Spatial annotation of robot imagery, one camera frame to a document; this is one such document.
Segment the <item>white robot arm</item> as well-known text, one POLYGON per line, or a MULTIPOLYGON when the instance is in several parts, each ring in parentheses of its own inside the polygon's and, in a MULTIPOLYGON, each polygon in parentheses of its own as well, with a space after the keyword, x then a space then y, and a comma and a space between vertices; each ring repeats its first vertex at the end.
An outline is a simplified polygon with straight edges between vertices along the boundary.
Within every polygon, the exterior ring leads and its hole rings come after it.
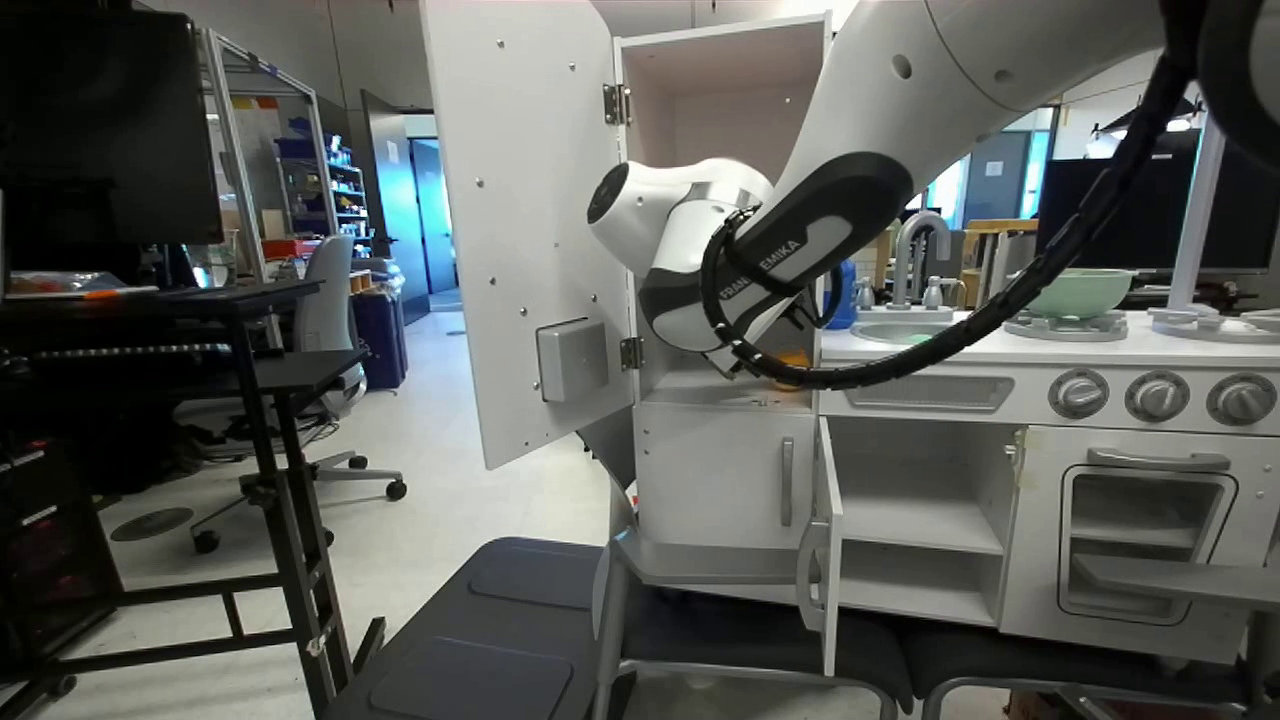
POLYGON ((839 22, 787 164, 653 169, 594 187, 589 227, 638 277, 653 337, 791 388, 868 388, 941 363, 1030 308, 1137 197, 1189 90, 1252 164, 1280 164, 1277 0, 861 0, 839 22), (981 312, 861 369, 791 369, 759 346, 815 277, 877 241, 985 136, 1147 53, 1127 132, 1045 253, 981 312))

